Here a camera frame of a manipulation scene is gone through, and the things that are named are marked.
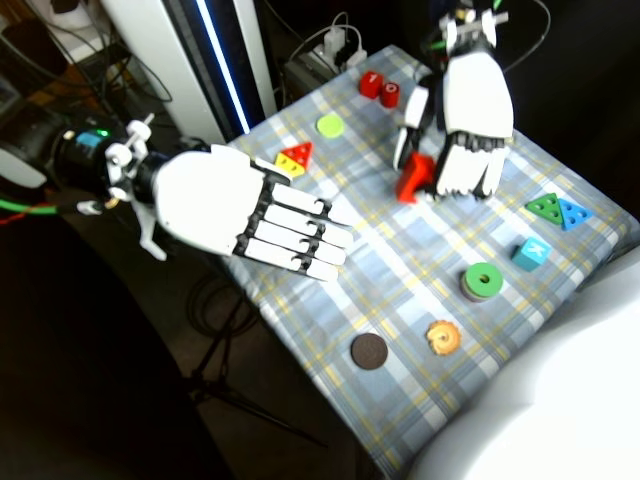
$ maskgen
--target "green triangle block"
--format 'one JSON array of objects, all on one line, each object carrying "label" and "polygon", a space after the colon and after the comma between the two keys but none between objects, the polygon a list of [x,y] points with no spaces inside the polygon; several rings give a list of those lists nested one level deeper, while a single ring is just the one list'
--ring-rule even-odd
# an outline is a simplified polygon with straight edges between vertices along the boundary
[{"label": "green triangle block", "polygon": [[525,208],[551,223],[562,225],[562,210],[560,210],[560,203],[555,193],[537,198],[533,202],[527,203]]}]

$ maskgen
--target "plaid tablecloth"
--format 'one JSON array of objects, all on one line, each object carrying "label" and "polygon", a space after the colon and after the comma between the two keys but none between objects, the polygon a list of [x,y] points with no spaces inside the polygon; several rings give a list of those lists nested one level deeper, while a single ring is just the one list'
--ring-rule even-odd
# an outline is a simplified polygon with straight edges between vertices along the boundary
[{"label": "plaid tablecloth", "polygon": [[[584,179],[522,134],[515,135],[498,193],[482,202],[447,198],[396,202],[391,160],[416,60],[387,47],[240,137],[233,146],[263,159],[312,141],[306,175],[293,186],[347,202],[359,215],[340,279],[322,283],[249,260],[229,267],[264,319],[355,432],[385,474],[400,478],[414,455],[493,376],[599,265],[639,238],[638,223]],[[397,109],[358,94],[367,70],[402,89]],[[333,140],[315,129],[335,112],[346,123]],[[422,150],[434,154],[434,128]],[[595,216],[570,232],[524,204],[549,192]],[[510,260],[534,236],[553,247],[532,273]],[[466,268],[487,261],[504,274],[499,297],[476,304],[460,293]],[[454,322],[462,348],[438,357],[425,339],[430,323]],[[350,356],[354,337],[375,332],[389,356],[365,371]]]}]

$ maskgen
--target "blue cube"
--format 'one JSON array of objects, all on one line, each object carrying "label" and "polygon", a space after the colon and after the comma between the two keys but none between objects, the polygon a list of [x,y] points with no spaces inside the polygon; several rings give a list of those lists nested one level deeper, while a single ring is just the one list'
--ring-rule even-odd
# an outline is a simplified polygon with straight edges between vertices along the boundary
[{"label": "blue cube", "polygon": [[531,272],[549,258],[551,247],[533,237],[529,238],[513,255],[513,263],[523,270]]}]

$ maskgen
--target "robotic hand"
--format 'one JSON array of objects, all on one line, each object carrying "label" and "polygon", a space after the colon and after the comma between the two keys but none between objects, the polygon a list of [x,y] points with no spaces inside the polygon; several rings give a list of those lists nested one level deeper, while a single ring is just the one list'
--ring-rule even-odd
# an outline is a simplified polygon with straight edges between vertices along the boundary
[{"label": "robotic hand", "polygon": [[[353,241],[347,229],[333,224],[347,224],[345,212],[291,188],[279,168],[231,147],[212,145],[208,152],[186,151],[173,158],[150,153],[146,140],[152,119],[131,122],[126,143],[110,142],[103,155],[89,155],[106,158],[108,194],[131,203],[143,248],[166,259],[153,241],[158,223],[206,252],[240,255],[325,281],[337,278]],[[95,142],[83,136],[65,132],[59,152],[84,143],[87,156],[87,145]]]},{"label": "robotic hand", "polygon": [[394,168],[402,169],[418,150],[436,115],[434,96],[441,88],[443,111],[438,116],[444,119],[446,140],[429,193],[484,198],[498,188],[505,142],[513,135],[513,106],[493,50],[496,25],[507,20],[506,13],[494,16],[490,9],[458,8],[455,18],[446,15],[440,21],[448,64],[444,72],[424,77],[411,93],[393,159]]}]

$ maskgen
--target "led light strip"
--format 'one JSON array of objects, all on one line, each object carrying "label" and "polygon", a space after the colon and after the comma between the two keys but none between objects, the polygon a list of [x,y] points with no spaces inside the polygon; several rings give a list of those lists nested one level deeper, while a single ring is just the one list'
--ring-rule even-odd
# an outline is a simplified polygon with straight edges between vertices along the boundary
[{"label": "led light strip", "polygon": [[220,41],[218,40],[216,30],[213,27],[211,14],[209,13],[207,4],[205,0],[196,0],[196,4],[198,5],[198,10],[200,10],[200,16],[204,21],[204,27],[207,29],[207,34],[209,35],[211,46],[213,47],[216,59],[218,60],[218,64],[220,65],[220,70],[222,70],[222,76],[227,83],[227,88],[229,89],[229,93],[231,94],[231,100],[233,101],[233,106],[235,107],[236,113],[238,114],[238,119],[240,120],[240,124],[242,125],[242,130],[244,131],[244,133],[249,133],[249,124],[247,123],[247,119],[244,116],[244,110],[242,109],[240,98],[238,98],[236,86],[234,85],[233,79],[231,78],[231,72],[229,71],[229,67],[227,66],[227,61],[225,60],[224,54],[222,53],[222,47],[220,46]]}]

